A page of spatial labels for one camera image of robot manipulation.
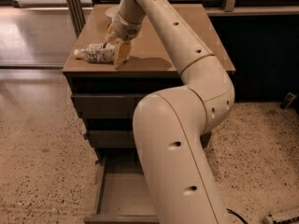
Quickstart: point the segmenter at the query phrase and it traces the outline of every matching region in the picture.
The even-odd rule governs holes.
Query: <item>floor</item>
[[[13,12],[0,7],[0,65],[64,63],[76,40],[67,16]],[[93,212],[101,166],[70,95],[60,70],[0,70],[0,224],[81,224]],[[299,207],[292,108],[235,104],[206,155],[226,206],[248,223]]]

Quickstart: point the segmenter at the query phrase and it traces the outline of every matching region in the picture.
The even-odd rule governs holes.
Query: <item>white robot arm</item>
[[[159,222],[232,223],[200,143],[230,112],[232,81],[167,0],[121,0],[115,35],[135,38],[145,15],[184,83],[146,96],[134,113],[135,144]]]

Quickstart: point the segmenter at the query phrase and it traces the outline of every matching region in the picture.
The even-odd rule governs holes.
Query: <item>transparent bottle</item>
[[[75,49],[76,59],[82,59],[87,63],[113,63],[118,44],[116,43],[95,43],[83,49]]]

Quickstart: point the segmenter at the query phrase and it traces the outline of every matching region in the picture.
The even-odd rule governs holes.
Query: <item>white bottle cap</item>
[[[76,58],[81,58],[81,50],[80,49],[75,49],[74,50],[74,56]]]

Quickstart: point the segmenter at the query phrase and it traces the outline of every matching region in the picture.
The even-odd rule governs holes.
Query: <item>cable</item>
[[[238,217],[244,224],[249,224],[242,216],[240,216],[238,213],[234,212],[231,209],[226,209],[228,211],[229,214],[235,215],[236,217]]]

